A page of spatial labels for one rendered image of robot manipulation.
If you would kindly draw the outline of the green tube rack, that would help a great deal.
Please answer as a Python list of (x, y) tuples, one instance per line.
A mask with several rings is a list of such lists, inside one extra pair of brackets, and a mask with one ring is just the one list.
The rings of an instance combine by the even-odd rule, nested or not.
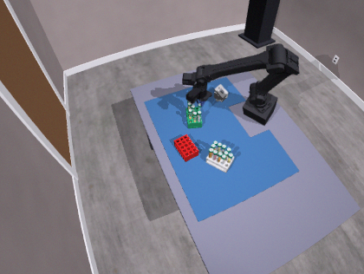
[(202, 118), (201, 117), (200, 117), (200, 122), (198, 122), (198, 107), (195, 107), (195, 112), (197, 112), (197, 121), (193, 122), (193, 115), (192, 115), (192, 118), (189, 120), (189, 113), (188, 113), (188, 109), (186, 108), (186, 119), (187, 119), (188, 128), (202, 127)]

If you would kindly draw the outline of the red tube rack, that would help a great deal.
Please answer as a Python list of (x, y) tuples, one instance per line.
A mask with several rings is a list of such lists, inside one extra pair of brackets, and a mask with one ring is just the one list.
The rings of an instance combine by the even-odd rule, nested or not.
[(186, 134), (174, 141), (174, 146), (179, 151), (185, 162), (198, 156), (198, 149)]

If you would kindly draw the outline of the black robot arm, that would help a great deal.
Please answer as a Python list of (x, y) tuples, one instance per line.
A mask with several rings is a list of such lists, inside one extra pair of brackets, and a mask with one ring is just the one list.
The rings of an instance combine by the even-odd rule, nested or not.
[(298, 59), (299, 57), (297, 55), (284, 48), (281, 43), (277, 43), (266, 46), (266, 51), (257, 55), (219, 64), (198, 66), (197, 72), (183, 74), (182, 84), (192, 86), (192, 90), (185, 95), (185, 98), (188, 102), (194, 104), (198, 97), (203, 99), (206, 96), (207, 82), (211, 82), (222, 76), (266, 69), (269, 74), (261, 82), (251, 83), (249, 91), (250, 97), (248, 99), (250, 104), (253, 104), (262, 114), (271, 106), (271, 102), (267, 100), (267, 93), (288, 76), (298, 75), (300, 73)]

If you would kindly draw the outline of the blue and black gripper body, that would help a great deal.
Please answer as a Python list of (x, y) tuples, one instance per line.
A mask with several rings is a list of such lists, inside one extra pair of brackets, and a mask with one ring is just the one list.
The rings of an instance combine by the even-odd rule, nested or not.
[(199, 97), (198, 98), (198, 100), (200, 100), (200, 101), (207, 101), (207, 99), (209, 98), (209, 97), (211, 97), (212, 96), (212, 93), (211, 92), (209, 92), (209, 91), (207, 91), (207, 87), (206, 87), (206, 96), (203, 98), (203, 100)]

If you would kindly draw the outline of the blue flat mat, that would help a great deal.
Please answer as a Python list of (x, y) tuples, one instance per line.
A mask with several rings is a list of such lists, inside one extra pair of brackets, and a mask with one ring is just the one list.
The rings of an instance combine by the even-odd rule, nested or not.
[[(214, 88), (228, 92), (216, 101)], [(198, 220), (207, 219), (299, 172), (270, 130), (250, 137), (228, 108), (246, 101), (227, 77), (207, 83), (212, 93), (201, 108), (202, 127), (188, 128), (186, 88), (145, 101), (153, 125)], [(188, 135), (198, 156), (184, 161), (174, 141)], [(213, 141), (231, 148), (235, 156), (227, 173), (206, 163)], [(226, 151), (225, 149), (225, 151)]]

